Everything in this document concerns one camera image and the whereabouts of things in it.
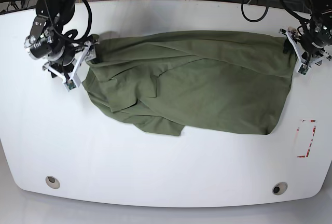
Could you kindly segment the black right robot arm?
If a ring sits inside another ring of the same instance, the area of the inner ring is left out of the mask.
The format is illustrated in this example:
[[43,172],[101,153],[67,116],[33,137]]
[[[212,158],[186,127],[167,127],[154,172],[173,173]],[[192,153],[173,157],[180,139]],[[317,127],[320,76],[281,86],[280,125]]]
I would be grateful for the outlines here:
[[38,0],[36,17],[24,47],[34,60],[46,59],[50,67],[59,73],[68,74],[74,69],[75,54],[87,47],[86,42],[96,44],[90,30],[92,11],[87,0],[81,0],[88,12],[87,29],[81,38],[77,30],[63,32],[75,13],[76,0]]

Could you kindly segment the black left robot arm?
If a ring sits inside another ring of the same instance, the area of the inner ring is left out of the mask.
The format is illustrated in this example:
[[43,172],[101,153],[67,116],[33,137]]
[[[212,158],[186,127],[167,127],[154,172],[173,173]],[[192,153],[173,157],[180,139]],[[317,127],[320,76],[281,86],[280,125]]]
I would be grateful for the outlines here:
[[304,18],[291,10],[284,0],[280,4],[291,16],[300,22],[303,33],[298,42],[310,55],[331,45],[331,0],[302,0],[310,10],[310,18]]

